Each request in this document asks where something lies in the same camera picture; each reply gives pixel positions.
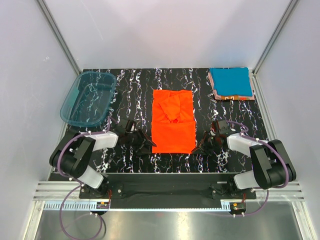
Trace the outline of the orange t-shirt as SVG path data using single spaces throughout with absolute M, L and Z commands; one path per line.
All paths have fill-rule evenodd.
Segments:
M 196 147 L 196 121 L 190 90 L 154 90 L 151 138 L 154 154 L 190 154 Z

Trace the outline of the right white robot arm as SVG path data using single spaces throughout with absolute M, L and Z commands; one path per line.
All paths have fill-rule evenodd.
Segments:
M 226 184 L 213 191 L 220 195 L 239 198 L 248 190 L 285 188 L 297 178 L 296 170 L 283 143 L 278 140 L 261 140 L 246 135 L 249 128 L 230 120 L 216 120 L 211 130 L 204 133 L 201 141 L 191 151 L 193 154 L 212 155 L 215 150 L 231 150 L 251 159 L 252 170 L 238 173 Z

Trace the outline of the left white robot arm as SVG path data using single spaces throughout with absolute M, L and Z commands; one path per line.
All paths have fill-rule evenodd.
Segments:
M 98 132 L 67 130 L 49 158 L 49 164 L 63 177 L 80 183 L 83 191 L 89 190 L 97 198 L 109 197 L 112 190 L 106 176 L 98 173 L 89 162 L 93 152 L 113 149 L 117 146 L 131 147 L 139 156 L 151 154 L 156 147 L 151 137 L 139 128 L 136 122 L 108 119 L 106 129 Z

